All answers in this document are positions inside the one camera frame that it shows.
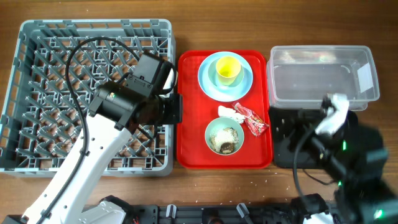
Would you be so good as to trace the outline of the red candy wrapper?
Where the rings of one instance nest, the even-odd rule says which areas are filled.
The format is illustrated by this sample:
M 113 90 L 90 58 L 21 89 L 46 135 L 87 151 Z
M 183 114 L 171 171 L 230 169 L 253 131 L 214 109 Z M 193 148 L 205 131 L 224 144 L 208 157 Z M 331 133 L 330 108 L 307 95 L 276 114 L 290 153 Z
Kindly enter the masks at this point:
M 269 125 L 265 123 L 253 110 L 244 107 L 238 102 L 234 102 L 232 106 L 239 114 L 244 116 L 244 122 L 255 137 L 260 136 L 269 129 Z

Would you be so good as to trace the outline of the green bowl with food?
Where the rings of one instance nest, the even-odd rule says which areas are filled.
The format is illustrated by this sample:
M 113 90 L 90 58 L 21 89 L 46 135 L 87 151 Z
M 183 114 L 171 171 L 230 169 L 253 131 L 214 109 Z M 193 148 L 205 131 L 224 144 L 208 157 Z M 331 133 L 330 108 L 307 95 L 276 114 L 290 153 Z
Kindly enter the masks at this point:
M 231 118 L 216 118 L 205 129 L 205 142 L 215 154 L 230 156 L 242 148 L 244 131 Z

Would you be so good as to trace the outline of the yellow plastic cup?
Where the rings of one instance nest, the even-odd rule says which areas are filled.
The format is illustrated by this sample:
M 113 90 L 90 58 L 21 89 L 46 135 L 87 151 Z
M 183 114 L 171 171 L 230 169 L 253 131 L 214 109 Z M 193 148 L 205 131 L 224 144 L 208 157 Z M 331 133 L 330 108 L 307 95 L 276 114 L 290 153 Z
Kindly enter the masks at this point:
M 217 60 L 216 72 L 222 85 L 232 84 L 241 71 L 239 60 L 232 56 L 224 56 Z

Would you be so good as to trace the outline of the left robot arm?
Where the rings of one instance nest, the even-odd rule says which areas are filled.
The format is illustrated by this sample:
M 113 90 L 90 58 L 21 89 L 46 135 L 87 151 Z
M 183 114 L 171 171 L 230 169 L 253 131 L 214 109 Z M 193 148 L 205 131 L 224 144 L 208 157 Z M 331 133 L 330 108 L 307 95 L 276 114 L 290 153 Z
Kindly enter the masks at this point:
M 22 214 L 8 215 L 4 223 L 127 223 L 131 206 L 107 197 L 84 210 L 88 197 L 108 164 L 140 125 L 182 121 L 182 96 L 165 96 L 163 89 L 133 78 L 125 85 L 106 82 L 82 122 L 83 131 L 41 196 Z

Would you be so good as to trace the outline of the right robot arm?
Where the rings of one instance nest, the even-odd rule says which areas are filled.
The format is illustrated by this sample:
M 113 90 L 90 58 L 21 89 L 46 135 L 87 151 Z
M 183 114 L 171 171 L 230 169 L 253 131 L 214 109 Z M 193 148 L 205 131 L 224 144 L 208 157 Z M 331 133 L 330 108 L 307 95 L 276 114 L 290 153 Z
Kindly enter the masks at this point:
M 338 184 L 335 201 L 346 222 L 397 223 L 397 194 L 382 179 L 389 153 L 380 132 L 348 111 L 334 135 L 315 133 L 325 119 L 323 111 L 298 110 L 295 153 L 305 148 Z

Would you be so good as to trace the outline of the black waste tray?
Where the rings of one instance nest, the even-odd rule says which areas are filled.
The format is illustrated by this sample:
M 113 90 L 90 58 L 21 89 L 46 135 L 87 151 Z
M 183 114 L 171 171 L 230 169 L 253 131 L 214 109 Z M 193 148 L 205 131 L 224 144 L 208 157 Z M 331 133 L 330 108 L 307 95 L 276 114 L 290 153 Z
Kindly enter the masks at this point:
M 294 163 L 294 152 L 297 142 L 306 127 L 298 130 L 290 130 L 290 111 L 292 109 L 281 109 L 270 107 L 269 117 L 271 122 L 272 141 L 274 146 L 274 163 L 281 168 L 291 169 Z M 344 129 L 349 130 L 352 126 L 358 125 L 358 117 L 354 111 L 348 111 Z M 320 169 L 317 161 L 311 157 L 310 151 L 303 148 L 300 150 L 297 159 L 299 169 Z

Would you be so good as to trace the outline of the grey dishwasher rack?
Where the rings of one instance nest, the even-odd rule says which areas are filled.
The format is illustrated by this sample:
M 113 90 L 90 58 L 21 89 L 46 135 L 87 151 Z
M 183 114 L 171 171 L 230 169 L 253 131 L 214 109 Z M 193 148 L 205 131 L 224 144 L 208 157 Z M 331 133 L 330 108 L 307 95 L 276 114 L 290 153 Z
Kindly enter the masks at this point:
M 149 51 L 175 61 L 167 19 L 29 20 L 20 28 L 1 113 L 1 172 L 52 177 L 78 135 L 75 105 Z

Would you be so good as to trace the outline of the red plastic tray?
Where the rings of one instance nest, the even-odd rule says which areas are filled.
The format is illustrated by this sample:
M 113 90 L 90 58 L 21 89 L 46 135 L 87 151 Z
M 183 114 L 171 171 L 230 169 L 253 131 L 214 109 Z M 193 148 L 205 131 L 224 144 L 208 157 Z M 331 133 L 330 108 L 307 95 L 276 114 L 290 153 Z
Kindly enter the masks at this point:
M 239 99 L 269 123 L 266 60 L 256 50 L 236 50 L 250 65 L 254 82 L 248 93 Z M 253 135 L 243 125 L 242 147 L 231 155 L 219 155 L 206 144 L 205 129 L 218 116 L 220 102 L 201 90 L 198 82 L 200 64 L 212 54 L 210 50 L 189 50 L 178 61 L 178 93 L 183 96 L 183 121 L 177 125 L 177 160 L 187 169 L 263 169 L 274 157 L 270 129 Z

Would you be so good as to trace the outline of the clear plastic bin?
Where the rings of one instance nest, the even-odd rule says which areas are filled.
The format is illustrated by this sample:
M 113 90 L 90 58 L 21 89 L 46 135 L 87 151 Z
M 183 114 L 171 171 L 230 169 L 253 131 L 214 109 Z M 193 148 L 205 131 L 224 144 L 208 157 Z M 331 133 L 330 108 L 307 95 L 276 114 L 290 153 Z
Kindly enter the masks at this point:
M 380 97 L 373 55 L 364 45 L 280 45 L 267 63 L 269 103 L 276 108 L 319 109 L 327 94 L 341 93 L 362 111 Z

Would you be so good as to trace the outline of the light blue plate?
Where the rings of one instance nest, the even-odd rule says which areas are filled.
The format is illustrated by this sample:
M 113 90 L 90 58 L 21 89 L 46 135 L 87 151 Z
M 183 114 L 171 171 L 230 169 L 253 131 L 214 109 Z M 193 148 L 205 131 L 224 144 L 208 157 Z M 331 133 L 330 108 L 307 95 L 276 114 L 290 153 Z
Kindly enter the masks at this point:
M 224 56 L 237 58 L 244 69 L 244 79 L 236 88 L 220 89 L 214 86 L 208 78 L 208 69 L 212 61 Z M 210 98 L 220 102 L 232 102 L 242 98 L 249 92 L 253 83 L 253 71 L 248 61 L 242 56 L 232 52 L 217 52 L 207 56 L 201 63 L 198 70 L 198 82 L 202 91 Z

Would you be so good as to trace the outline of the light blue bowl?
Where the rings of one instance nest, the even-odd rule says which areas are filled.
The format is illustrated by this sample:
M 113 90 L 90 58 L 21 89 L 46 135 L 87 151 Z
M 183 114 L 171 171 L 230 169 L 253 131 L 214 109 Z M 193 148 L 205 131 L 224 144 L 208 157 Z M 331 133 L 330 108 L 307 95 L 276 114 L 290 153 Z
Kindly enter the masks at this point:
M 238 73 L 238 76 L 236 77 L 236 79 L 234 80 L 234 82 L 232 82 L 230 85 L 223 85 L 218 77 L 218 72 L 216 71 L 216 63 L 217 63 L 218 59 L 212 61 L 212 63 L 209 66 L 208 69 L 208 78 L 210 80 L 210 82 L 212 82 L 212 84 L 214 86 L 217 86 L 220 89 L 228 89 L 228 88 L 236 88 L 237 86 L 239 86 L 243 79 L 244 79 L 244 69 L 243 67 L 241 67 L 240 72 Z

